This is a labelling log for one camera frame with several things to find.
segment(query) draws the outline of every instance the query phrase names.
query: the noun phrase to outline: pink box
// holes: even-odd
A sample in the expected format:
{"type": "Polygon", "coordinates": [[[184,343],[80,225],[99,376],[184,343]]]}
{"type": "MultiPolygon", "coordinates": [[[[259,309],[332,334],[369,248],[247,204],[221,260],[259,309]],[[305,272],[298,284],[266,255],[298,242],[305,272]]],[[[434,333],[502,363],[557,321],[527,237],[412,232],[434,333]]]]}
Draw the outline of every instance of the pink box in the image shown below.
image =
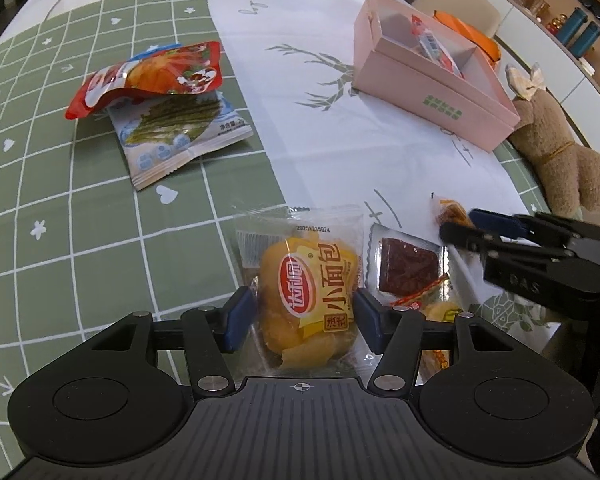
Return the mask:
{"type": "Polygon", "coordinates": [[[492,151],[520,121],[480,49],[396,0],[366,0],[354,29],[353,86],[492,151]],[[411,16],[449,51],[464,79],[417,53],[411,16]]]}

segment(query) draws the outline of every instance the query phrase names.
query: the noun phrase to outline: beef jerky package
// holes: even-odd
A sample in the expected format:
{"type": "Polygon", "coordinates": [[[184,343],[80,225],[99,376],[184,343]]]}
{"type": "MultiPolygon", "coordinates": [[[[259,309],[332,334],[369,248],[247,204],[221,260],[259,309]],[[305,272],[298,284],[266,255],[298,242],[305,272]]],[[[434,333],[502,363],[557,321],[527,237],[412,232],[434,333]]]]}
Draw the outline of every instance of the beef jerky package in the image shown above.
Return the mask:
{"type": "Polygon", "coordinates": [[[421,308],[448,300],[446,248],[373,224],[369,238],[366,288],[385,306],[421,308]]]}

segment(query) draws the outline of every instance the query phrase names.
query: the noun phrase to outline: teddy bear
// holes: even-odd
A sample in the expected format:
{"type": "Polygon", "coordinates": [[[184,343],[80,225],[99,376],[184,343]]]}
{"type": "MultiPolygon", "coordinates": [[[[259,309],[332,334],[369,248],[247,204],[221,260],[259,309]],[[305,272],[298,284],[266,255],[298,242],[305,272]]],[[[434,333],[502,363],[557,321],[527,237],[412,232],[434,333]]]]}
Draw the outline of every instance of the teddy bear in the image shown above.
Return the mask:
{"type": "Polygon", "coordinates": [[[520,115],[509,142],[534,167],[552,213],[571,218],[580,206],[600,212],[600,154],[574,141],[538,65],[530,76],[510,66],[506,72],[520,115]]]}

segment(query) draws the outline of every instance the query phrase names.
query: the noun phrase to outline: red snack bag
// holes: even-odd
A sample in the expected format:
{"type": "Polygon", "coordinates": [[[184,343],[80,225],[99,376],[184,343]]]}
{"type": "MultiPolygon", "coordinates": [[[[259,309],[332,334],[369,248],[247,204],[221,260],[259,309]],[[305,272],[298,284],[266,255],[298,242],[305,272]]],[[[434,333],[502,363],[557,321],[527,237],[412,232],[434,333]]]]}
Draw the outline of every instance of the red snack bag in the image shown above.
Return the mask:
{"type": "Polygon", "coordinates": [[[217,41],[162,50],[103,68],[89,76],[64,116],[69,120],[84,118],[120,97],[202,94],[221,84],[217,41]]]}

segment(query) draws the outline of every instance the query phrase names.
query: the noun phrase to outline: metal rivet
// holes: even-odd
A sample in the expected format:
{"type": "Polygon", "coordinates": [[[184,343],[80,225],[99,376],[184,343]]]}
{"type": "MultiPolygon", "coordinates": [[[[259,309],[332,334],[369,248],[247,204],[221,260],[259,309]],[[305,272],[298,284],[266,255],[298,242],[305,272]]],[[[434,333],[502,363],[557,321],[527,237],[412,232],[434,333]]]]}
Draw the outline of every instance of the metal rivet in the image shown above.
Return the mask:
{"type": "Polygon", "coordinates": [[[198,387],[206,392],[219,392],[228,385],[229,381],[219,375],[208,375],[198,381],[198,387]]]}
{"type": "Polygon", "coordinates": [[[376,377],[374,384],[381,390],[394,392],[404,388],[406,383],[402,377],[398,377],[397,375],[381,375],[376,377]]]}

